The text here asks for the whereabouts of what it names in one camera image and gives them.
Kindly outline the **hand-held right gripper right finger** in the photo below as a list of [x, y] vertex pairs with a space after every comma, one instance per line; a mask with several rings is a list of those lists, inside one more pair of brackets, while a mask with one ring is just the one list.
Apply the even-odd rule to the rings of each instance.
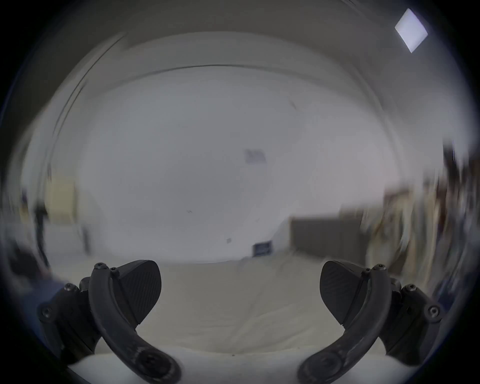
[[300, 383], [336, 381], [377, 339], [387, 356], [408, 367], [421, 366], [432, 351], [443, 307], [416, 285], [402, 286], [384, 264], [363, 268], [347, 261], [327, 261], [321, 270], [319, 291], [344, 333], [300, 364]]

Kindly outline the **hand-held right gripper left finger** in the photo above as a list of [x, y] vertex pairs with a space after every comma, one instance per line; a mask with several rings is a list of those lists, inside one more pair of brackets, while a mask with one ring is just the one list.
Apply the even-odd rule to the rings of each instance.
[[63, 364], [94, 354], [100, 339], [133, 373], [152, 384], [176, 384], [177, 361], [136, 332], [157, 303], [162, 289], [159, 266], [152, 260], [118, 267], [103, 262], [79, 286], [65, 284], [37, 307], [47, 348]]

